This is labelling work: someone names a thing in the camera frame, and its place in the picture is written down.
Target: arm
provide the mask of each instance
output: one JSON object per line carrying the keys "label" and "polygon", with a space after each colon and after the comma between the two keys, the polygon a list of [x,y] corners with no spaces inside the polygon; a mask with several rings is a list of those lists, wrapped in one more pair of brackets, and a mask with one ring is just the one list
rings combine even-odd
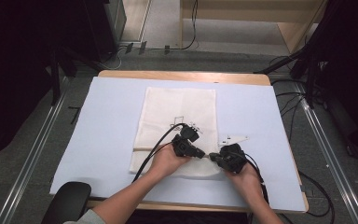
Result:
{"label": "arm", "polygon": [[225,173],[261,224],[282,223],[264,200],[257,173],[249,163],[242,167],[238,175],[230,172]]}
{"label": "arm", "polygon": [[93,211],[106,223],[125,223],[144,196],[161,179],[173,174],[188,161],[188,157],[176,157],[172,145],[167,145],[154,156],[146,174],[94,207]]}

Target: table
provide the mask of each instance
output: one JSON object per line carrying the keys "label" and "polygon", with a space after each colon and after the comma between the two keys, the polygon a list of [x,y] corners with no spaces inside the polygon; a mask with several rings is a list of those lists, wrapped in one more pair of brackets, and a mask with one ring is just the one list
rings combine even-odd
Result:
{"label": "table", "polygon": [[[327,0],[199,0],[197,19],[274,21],[290,53],[295,52],[310,27],[319,22]],[[183,43],[183,19],[191,19],[194,0],[180,2],[179,43]]]}

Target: black device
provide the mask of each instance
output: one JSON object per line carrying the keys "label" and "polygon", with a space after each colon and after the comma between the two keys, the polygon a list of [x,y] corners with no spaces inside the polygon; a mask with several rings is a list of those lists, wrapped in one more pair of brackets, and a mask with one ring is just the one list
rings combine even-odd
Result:
{"label": "black device", "polygon": [[236,174],[240,173],[247,162],[245,153],[238,144],[224,146],[220,149],[220,153],[210,153],[209,158],[223,169]]}
{"label": "black device", "polygon": [[190,142],[194,142],[199,139],[197,130],[186,124],[183,125],[180,134],[178,133],[172,140],[173,150],[178,157],[197,157],[202,158],[205,156],[205,152],[201,149],[194,147]]}

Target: gray sleeve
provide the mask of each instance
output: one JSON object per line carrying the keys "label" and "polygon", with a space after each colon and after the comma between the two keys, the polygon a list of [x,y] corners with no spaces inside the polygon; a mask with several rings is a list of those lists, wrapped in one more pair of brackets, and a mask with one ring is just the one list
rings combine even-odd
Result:
{"label": "gray sleeve", "polygon": [[77,222],[67,221],[64,224],[105,224],[105,222],[90,209]]}

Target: gray floor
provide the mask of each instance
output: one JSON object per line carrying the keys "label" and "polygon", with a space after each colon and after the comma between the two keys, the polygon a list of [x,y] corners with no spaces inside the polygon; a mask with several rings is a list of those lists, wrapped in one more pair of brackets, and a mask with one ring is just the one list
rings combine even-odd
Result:
{"label": "gray floor", "polygon": [[[148,34],[147,30],[145,31],[144,38],[148,38],[150,46],[152,46],[153,41],[156,44],[162,43],[163,45],[172,43],[172,46],[174,46],[173,37],[164,36],[164,41],[161,41],[156,40],[155,37],[150,35],[156,32],[157,30]],[[274,33],[274,36],[276,38],[271,40],[271,43],[280,43],[281,40],[276,33]],[[250,36],[249,38],[248,42],[257,40],[255,37]],[[122,51],[120,53],[121,65],[119,69],[247,73],[266,68],[276,55],[284,55],[283,51],[275,52],[262,44],[256,46],[255,51],[252,51],[248,47],[239,50],[239,52],[229,52],[229,47],[220,45],[218,49],[208,50],[208,47],[203,50],[171,51],[168,55],[165,55],[164,51],[151,49],[147,49],[142,55],[139,55],[138,49],[134,49],[129,54],[125,54]],[[200,41],[198,49],[202,48],[203,46]],[[111,60],[105,63],[105,65],[117,67],[119,60]],[[94,71],[81,64],[78,65],[78,69],[79,73],[71,80],[62,110],[52,127],[30,182],[23,192],[20,203],[11,219],[11,223],[39,223],[52,199],[52,196],[48,195],[51,178],[54,176],[61,156],[75,128],[75,124],[71,124],[75,111],[68,109],[68,106],[82,106],[92,77],[97,75]],[[283,67],[278,72],[285,74],[288,72],[288,68]],[[271,74],[271,79],[277,77],[274,74]],[[275,84],[274,89],[277,93],[294,91],[293,84],[286,82]],[[283,107],[291,98],[292,96],[278,97],[277,100],[280,107]],[[0,152],[0,210],[50,110],[50,101],[51,92],[41,100],[34,113],[24,122],[13,142]],[[337,131],[329,113],[321,106],[316,106],[315,111],[324,126],[324,130],[331,145],[334,147],[345,174],[358,196],[358,160],[348,156],[343,138]],[[331,176],[330,169],[326,165],[324,155],[303,109],[299,107],[294,118],[291,146],[297,168],[319,181],[329,193],[336,208],[336,223],[352,223],[347,207],[337,189],[336,182]],[[289,112],[282,120],[289,132],[292,114]],[[310,211],[322,213],[326,209],[326,199],[307,180],[303,180],[303,184],[309,199]],[[330,215],[327,217],[311,217],[306,214],[288,216],[294,223],[328,223],[330,218]]]}

